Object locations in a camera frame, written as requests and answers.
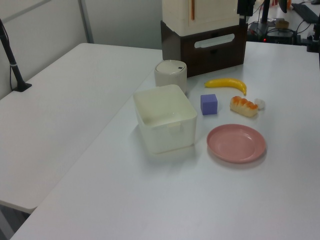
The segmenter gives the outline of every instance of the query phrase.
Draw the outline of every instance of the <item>toy banana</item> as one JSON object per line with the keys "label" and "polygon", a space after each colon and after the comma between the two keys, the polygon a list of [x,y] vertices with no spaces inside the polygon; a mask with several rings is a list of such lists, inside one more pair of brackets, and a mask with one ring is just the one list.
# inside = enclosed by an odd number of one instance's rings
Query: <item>toy banana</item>
{"label": "toy banana", "polygon": [[204,86],[206,88],[232,87],[239,89],[244,95],[247,95],[247,86],[244,82],[236,78],[218,78],[207,81]]}

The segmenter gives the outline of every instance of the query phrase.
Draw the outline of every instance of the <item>plastic plate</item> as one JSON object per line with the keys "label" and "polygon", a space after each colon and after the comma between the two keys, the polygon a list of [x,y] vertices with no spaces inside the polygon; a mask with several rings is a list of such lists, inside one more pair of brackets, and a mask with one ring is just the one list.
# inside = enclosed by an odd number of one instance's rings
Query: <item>plastic plate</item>
{"label": "plastic plate", "polygon": [[266,150],[264,137],[251,127],[226,124],[214,128],[206,143],[218,158],[231,163],[247,163],[258,159]]}

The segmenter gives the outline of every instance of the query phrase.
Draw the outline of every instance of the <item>white wall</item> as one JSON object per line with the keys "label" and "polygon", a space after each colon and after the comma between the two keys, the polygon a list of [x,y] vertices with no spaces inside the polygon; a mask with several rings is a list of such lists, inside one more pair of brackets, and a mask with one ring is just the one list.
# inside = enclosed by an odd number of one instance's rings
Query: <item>white wall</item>
{"label": "white wall", "polygon": [[[51,0],[5,22],[4,26],[25,81],[78,44],[87,42],[78,0]],[[9,66],[0,44],[0,99],[11,91]]]}
{"label": "white wall", "polygon": [[82,0],[95,44],[161,49],[162,0]]}

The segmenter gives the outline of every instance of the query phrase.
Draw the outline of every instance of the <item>toy bread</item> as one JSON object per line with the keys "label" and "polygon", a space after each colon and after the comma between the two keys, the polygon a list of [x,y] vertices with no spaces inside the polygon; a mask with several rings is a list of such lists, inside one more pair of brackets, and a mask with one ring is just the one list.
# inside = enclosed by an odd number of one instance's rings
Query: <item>toy bread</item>
{"label": "toy bread", "polygon": [[258,105],[240,96],[231,98],[230,109],[246,117],[253,117],[258,113]]}

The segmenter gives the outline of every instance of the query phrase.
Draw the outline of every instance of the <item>purple sponge block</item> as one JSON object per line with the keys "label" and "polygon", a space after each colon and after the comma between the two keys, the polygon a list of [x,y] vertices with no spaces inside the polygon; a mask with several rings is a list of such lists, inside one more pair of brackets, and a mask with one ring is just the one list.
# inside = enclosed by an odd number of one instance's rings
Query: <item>purple sponge block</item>
{"label": "purple sponge block", "polygon": [[218,100],[215,94],[200,96],[202,115],[217,114]]}

